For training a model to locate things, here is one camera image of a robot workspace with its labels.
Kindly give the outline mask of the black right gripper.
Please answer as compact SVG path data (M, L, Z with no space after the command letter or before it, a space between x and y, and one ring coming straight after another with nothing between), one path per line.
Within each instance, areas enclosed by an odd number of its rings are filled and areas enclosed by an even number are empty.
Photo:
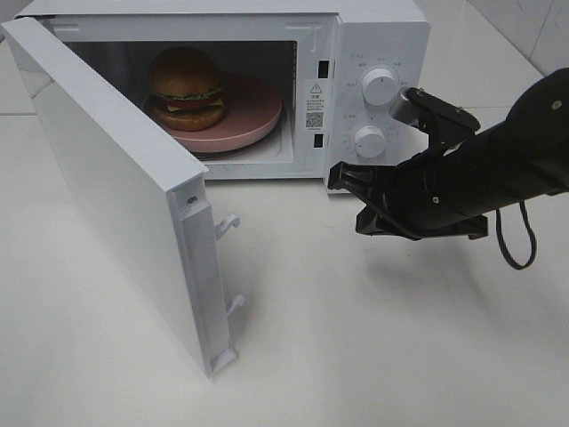
M339 162L328 175L327 188L366 195L355 231L365 236L395 236L410 240L488 234L482 214L468 218L451 208L434 167L448 150L445 141L429 136L429 145L404 163L355 165Z

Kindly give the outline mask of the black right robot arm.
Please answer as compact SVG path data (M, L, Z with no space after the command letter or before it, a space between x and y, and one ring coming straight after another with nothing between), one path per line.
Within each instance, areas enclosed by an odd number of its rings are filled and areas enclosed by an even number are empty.
M565 68L532 85L485 131L470 113L415 87L400 91L389 114L427 134L429 145L395 166L331 168L329 189L365 203L359 234L481 238L486 213L568 190Z

